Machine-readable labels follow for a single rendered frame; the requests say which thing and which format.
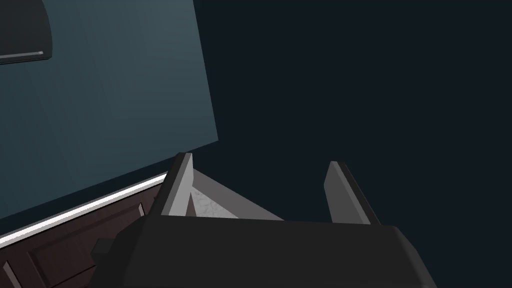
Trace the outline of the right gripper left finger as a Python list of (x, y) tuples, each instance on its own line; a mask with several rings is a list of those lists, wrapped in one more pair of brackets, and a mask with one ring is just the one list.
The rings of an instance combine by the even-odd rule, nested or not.
[(190, 152), (177, 153), (159, 187), (150, 216), (185, 217), (193, 180), (193, 155)]

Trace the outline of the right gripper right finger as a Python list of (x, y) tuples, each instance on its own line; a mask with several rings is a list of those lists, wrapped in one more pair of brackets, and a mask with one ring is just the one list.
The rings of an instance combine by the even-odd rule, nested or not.
[(333, 223), (381, 224), (344, 162), (329, 163), (323, 187)]

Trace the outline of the dark brown cupboard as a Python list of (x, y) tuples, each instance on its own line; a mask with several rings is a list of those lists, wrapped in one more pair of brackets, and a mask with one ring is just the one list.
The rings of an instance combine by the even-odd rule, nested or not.
[(86, 288), (91, 251), (149, 214), (164, 174), (0, 236), (0, 288)]

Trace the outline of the black wall appliance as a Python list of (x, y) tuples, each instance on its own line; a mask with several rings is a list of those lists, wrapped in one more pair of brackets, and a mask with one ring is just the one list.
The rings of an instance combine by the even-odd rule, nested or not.
[(0, 0), (0, 65), (47, 60), (52, 54), (43, 0)]

